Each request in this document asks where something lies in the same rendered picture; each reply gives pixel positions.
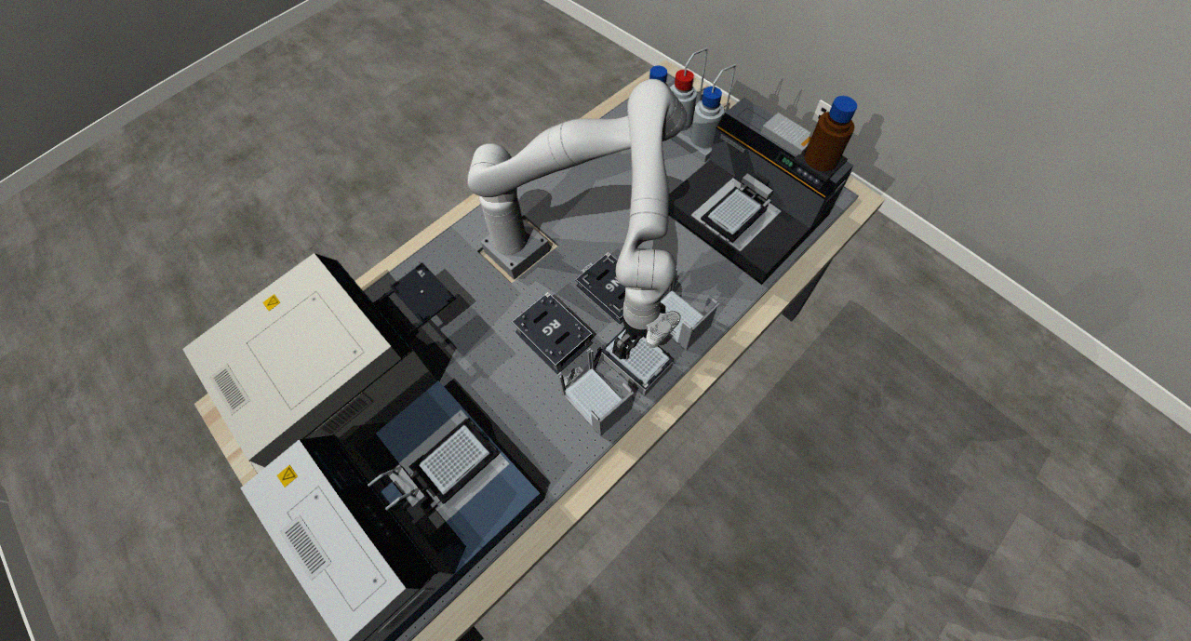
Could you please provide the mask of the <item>white plastic bottle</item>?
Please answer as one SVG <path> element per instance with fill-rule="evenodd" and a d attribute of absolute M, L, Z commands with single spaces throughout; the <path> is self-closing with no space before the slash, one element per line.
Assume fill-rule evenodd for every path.
<path fill-rule="evenodd" d="M 703 116 L 699 107 L 701 107 L 701 101 L 696 104 L 692 127 L 690 127 L 690 141 L 698 148 L 712 148 L 716 127 L 724 113 L 724 107 L 721 104 L 718 116 Z"/>

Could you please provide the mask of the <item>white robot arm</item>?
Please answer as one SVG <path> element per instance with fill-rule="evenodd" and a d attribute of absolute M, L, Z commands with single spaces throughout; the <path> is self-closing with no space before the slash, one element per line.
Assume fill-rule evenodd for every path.
<path fill-rule="evenodd" d="M 688 112 L 674 91 L 661 80 L 644 80 L 631 91 L 624 118 L 563 122 L 545 129 L 515 157 L 493 142 L 478 148 L 468 186 L 479 195 L 495 250 L 512 255 L 526 243 L 517 187 L 631 149 L 630 219 L 616 276 L 625 287 L 622 318 L 628 326 L 647 331 L 648 347 L 657 347 L 681 317 L 676 311 L 661 312 L 661 297 L 674 281 L 676 261 L 665 250 L 637 247 L 667 234 L 669 187 L 662 142 L 679 135 L 686 122 Z"/>

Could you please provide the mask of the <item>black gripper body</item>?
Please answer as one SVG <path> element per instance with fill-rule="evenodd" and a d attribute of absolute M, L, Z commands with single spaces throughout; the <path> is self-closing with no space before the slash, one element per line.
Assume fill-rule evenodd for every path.
<path fill-rule="evenodd" d="M 636 340 L 637 335 L 638 336 L 647 335 L 646 330 L 636 330 L 636 328 L 628 326 L 628 323 L 626 323 L 626 320 L 624 320 L 624 318 L 622 319 L 622 325 L 625 326 L 624 336 L 626 335 L 626 332 L 629 332 L 629 335 L 630 335 L 629 341 Z"/>

